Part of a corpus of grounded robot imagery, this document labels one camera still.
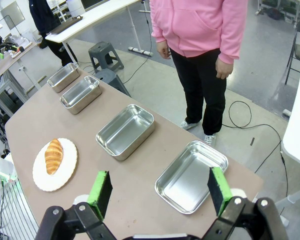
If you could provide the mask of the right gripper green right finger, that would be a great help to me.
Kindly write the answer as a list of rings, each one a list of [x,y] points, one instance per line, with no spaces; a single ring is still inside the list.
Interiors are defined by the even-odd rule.
[[[227,240],[235,228],[247,231],[252,240],[287,240],[288,235],[272,199],[256,202],[232,193],[220,167],[209,169],[207,186],[217,218],[203,240]]]

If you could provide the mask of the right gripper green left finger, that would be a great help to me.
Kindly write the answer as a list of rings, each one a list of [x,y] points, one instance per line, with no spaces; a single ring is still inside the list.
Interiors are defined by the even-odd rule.
[[[110,173],[99,171],[87,200],[66,210],[56,205],[46,209],[36,239],[73,240],[77,234],[86,234],[91,240],[114,240],[104,224],[112,189]]]

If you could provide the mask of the person's left hand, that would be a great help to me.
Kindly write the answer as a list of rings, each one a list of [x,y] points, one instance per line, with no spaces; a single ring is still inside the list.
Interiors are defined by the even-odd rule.
[[[216,78],[225,80],[234,69],[234,64],[225,63],[219,58],[216,60],[215,63],[215,70],[216,70]]]

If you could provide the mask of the person's right hand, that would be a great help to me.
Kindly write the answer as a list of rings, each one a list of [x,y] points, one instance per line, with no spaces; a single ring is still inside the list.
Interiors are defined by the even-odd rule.
[[[157,42],[156,49],[163,59],[169,60],[171,58],[171,52],[169,50],[169,46],[166,40]]]

